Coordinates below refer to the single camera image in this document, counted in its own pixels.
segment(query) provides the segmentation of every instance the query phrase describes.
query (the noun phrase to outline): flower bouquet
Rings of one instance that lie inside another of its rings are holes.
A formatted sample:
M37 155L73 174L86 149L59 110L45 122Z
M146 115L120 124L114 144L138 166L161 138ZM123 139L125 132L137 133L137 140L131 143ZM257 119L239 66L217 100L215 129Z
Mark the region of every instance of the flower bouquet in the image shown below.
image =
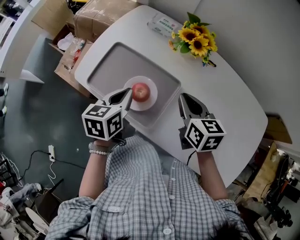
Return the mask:
M181 53L191 53L195 58L201 57L203 66L208 64L216 67L210 60L210 53L218 50L215 42L216 34L210 33L206 26L209 23L201 22L194 14L187 13L189 21L185 21L178 33L172 32L169 47Z

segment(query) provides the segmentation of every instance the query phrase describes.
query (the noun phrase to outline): green leaf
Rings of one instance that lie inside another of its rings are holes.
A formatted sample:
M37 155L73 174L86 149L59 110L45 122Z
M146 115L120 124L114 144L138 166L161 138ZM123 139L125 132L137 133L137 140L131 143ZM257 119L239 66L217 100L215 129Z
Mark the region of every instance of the green leaf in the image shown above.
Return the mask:
M189 51L190 51L190 49L189 49L189 44L188 43L185 43L180 48L180 52L181 53L188 53Z
M202 23L198 24L198 26L208 26L208 25L210 25L210 23L202 22Z
M189 12L187 13L187 15L188 15L188 18L189 18L189 22L191 24L193 24L193 23L201 23L200 18L197 17L196 15L194 15L192 13L189 13Z

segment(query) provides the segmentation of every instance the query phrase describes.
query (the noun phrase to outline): white table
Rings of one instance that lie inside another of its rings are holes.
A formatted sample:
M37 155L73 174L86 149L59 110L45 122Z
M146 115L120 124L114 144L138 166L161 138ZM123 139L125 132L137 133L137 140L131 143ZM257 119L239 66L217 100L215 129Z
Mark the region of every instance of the white table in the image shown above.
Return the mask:
M44 83L23 69L29 53L43 30L31 20L46 0L32 0L12 27L0 49L0 77Z
M75 78L93 95L101 98L88 85L87 80L116 42L122 42L157 63L181 81L181 92L198 98L221 120L227 135L213 154L223 181L228 186L241 173L257 149L267 126L267 117L249 88L220 55L215 53L211 57L217 67L202 67L193 58L171 51L167 39L147 27L147 22L156 12L148 6L140 6L115 22L86 53L75 72ZM181 149L178 129L183 126L183 121L179 113L178 96L152 129L142 128L129 116L127 120L184 163L194 151ZM200 172L196 155L191 158L189 167Z

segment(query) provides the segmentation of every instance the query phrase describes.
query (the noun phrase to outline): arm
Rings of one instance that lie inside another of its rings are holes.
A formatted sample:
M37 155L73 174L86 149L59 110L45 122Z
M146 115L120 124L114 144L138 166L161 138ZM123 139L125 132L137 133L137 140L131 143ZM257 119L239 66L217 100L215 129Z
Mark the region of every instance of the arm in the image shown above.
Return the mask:
M96 140L94 144L109 147L110 142ZM96 199L104 191L106 160L107 155L91 153L81 181L79 196Z
M228 198L227 190L211 152L197 152L203 190L213 199Z

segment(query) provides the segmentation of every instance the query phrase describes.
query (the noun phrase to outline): white plate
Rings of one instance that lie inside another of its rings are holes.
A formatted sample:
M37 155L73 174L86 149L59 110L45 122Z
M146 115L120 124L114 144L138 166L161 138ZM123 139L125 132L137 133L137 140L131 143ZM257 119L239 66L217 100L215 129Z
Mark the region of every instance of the white plate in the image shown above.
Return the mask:
M135 77L129 79L127 81L127 83L125 83L124 88L132 88L133 85L135 85L136 83L147 84L147 86L150 88L150 97L148 98L147 101L142 102L142 103L139 103L139 102L135 101L134 99L132 99L130 109L135 110L135 111L148 110L155 104L155 102L158 98L158 89L157 89L155 83L151 79L149 79L145 76L135 76Z

